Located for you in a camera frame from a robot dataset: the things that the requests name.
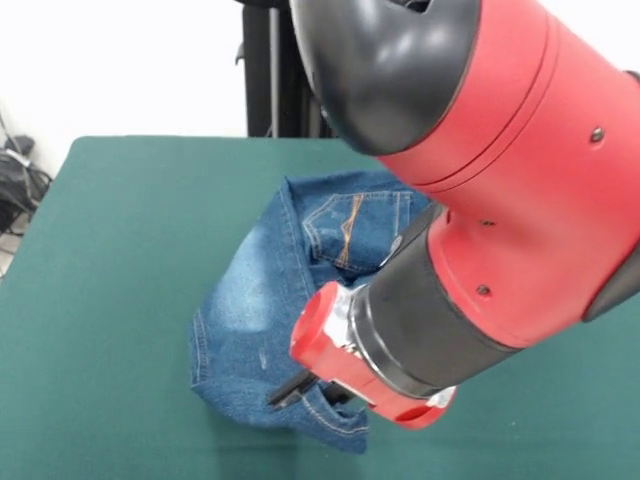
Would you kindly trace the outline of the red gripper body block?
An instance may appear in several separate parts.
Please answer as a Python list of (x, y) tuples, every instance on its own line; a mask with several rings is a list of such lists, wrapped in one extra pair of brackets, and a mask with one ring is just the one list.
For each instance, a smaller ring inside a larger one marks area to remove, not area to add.
[(423, 429), (442, 417), (455, 386), (426, 398), (411, 398), (389, 386), (357, 344), (354, 326), (358, 289), (324, 285), (307, 303), (291, 335), (290, 355), (325, 382), (366, 402), (377, 415), (406, 429)]

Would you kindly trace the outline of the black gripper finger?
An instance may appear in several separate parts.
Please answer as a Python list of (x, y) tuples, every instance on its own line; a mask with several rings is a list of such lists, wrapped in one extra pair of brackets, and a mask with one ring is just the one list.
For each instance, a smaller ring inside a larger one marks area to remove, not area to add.
[(354, 394), (339, 382), (330, 381), (324, 385), (324, 397), (331, 406), (335, 406), (349, 403)]
[(273, 408), (287, 408), (297, 403), (318, 382), (310, 371), (300, 371), (269, 396), (268, 404)]

